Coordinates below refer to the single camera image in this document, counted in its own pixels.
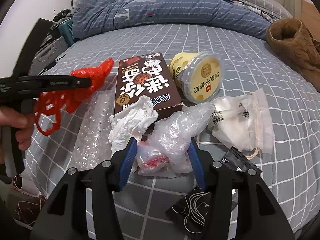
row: human hand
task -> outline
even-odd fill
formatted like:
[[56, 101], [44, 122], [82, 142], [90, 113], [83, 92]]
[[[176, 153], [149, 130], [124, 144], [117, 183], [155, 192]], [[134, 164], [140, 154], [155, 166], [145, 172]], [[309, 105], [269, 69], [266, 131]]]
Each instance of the human hand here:
[[[10, 125], [21, 130], [16, 132], [19, 149], [25, 151], [31, 145], [31, 135], [34, 129], [35, 114], [23, 115], [6, 106], [0, 106], [0, 126]], [[2, 148], [0, 147], [0, 163], [4, 163]]]

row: black plastic packet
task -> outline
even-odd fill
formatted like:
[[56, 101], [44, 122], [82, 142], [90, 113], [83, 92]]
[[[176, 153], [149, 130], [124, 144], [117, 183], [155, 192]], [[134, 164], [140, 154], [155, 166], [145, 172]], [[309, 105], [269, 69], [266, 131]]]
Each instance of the black plastic packet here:
[[[229, 169], [245, 172], [254, 169], [261, 174], [261, 170], [252, 164], [236, 148], [232, 147], [222, 158]], [[238, 204], [237, 189], [232, 189], [231, 209]], [[167, 216], [176, 223], [191, 239], [200, 240], [205, 217], [209, 211], [211, 192], [205, 193], [200, 187], [195, 187], [187, 196], [166, 211]]]

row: fuzzy brown boot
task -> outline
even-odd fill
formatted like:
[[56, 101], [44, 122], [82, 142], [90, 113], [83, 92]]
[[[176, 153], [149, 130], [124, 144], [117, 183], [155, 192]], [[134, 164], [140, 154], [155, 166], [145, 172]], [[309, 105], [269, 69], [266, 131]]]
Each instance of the fuzzy brown boot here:
[[267, 42], [277, 56], [320, 92], [320, 42], [302, 21], [294, 18], [274, 22]]

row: bubble wrap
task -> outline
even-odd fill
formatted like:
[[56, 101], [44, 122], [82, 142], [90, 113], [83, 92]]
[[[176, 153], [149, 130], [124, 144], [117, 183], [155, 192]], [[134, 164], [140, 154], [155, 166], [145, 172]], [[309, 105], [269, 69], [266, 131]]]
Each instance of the bubble wrap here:
[[115, 89], [98, 91], [90, 101], [78, 133], [70, 167], [92, 169], [111, 158], [109, 117], [114, 111]]

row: gray suitcase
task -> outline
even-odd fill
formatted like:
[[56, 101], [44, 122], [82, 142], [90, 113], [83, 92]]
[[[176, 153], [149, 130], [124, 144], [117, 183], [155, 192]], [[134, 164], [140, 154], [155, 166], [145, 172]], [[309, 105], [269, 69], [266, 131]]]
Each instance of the gray suitcase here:
[[66, 43], [64, 37], [60, 37], [48, 44], [36, 54], [32, 61], [29, 75], [38, 75], [47, 65], [52, 63], [58, 56], [66, 51], [67, 48], [68, 44]]

